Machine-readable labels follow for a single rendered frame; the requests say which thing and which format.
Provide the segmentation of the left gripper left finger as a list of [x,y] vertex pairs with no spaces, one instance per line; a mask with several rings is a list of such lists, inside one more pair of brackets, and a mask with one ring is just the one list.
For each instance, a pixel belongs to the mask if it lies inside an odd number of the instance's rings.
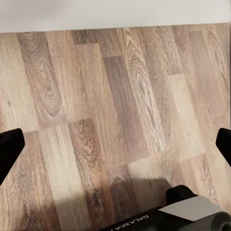
[[20,128],[0,133],[0,185],[24,147],[25,139]]

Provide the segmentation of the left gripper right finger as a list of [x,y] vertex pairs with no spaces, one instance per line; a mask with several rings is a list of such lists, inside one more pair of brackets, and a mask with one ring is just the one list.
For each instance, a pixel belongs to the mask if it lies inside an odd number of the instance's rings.
[[218,131],[216,146],[222,153],[226,161],[231,167],[231,130],[220,128]]

